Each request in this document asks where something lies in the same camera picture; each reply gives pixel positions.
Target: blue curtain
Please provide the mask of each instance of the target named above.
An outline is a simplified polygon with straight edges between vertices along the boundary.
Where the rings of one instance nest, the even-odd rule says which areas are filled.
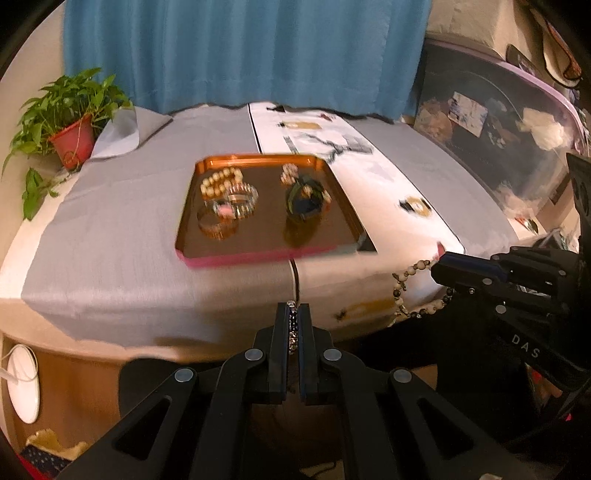
[[[101,66],[139,106],[270,100],[397,118],[431,0],[68,0],[66,72]]]

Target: beaded string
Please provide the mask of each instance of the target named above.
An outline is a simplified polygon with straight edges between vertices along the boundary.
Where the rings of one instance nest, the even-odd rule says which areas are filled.
[[[418,270],[431,270],[433,262],[430,260],[419,260],[414,265],[411,265],[406,270],[400,273],[393,273],[394,277],[394,303],[398,307],[396,317],[405,316],[407,318],[421,318],[424,315],[431,315],[438,310],[445,308],[455,293],[453,288],[448,288],[446,294],[440,300],[433,300],[427,303],[420,310],[413,310],[411,312],[404,306],[404,300],[402,299],[402,292],[407,291],[406,281],[409,277],[412,277],[417,273]]]

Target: gray cloth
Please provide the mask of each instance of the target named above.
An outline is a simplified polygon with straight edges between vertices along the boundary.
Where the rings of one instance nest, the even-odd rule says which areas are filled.
[[[88,162],[41,237],[22,299],[75,339],[247,348],[294,298],[290,263],[190,270],[174,241],[195,162],[257,151],[248,108],[204,106],[130,154]]]
[[[408,125],[376,118],[349,123],[415,185],[464,245],[489,258],[518,241],[496,202],[451,156]]]

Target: beaded bracelet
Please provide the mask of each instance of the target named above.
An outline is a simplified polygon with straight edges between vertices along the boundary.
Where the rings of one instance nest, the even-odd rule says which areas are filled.
[[[455,293],[453,288],[448,288],[446,294],[440,300],[433,300],[427,303],[423,308],[420,310],[413,310],[411,312],[404,306],[404,300],[402,299],[402,291],[407,291],[406,281],[409,277],[412,277],[414,274],[417,273],[417,270],[431,270],[433,266],[433,262],[430,260],[419,260],[414,265],[408,267],[405,271],[401,273],[393,273],[392,276],[395,279],[394,282],[394,303],[398,307],[398,311],[396,312],[396,317],[405,316],[407,318],[421,318],[424,315],[431,315],[438,310],[441,310],[447,305],[451,299],[453,294]]]
[[[201,182],[201,196],[204,199],[222,197],[232,185],[242,183],[242,180],[239,168],[226,167]]]

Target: potted plant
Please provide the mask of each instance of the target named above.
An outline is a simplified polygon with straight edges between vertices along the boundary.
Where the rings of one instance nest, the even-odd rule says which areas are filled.
[[[27,107],[18,122],[20,130],[11,142],[10,158],[17,152],[24,154],[57,153],[68,171],[76,171],[90,157],[96,137],[113,118],[115,111],[132,104],[119,87],[113,85],[115,75],[102,83],[93,79],[100,68],[84,70],[73,77],[64,75],[44,86],[42,97],[29,98],[21,108]],[[30,169],[25,178],[23,213],[31,219],[47,193],[56,182],[44,181],[38,172]]]

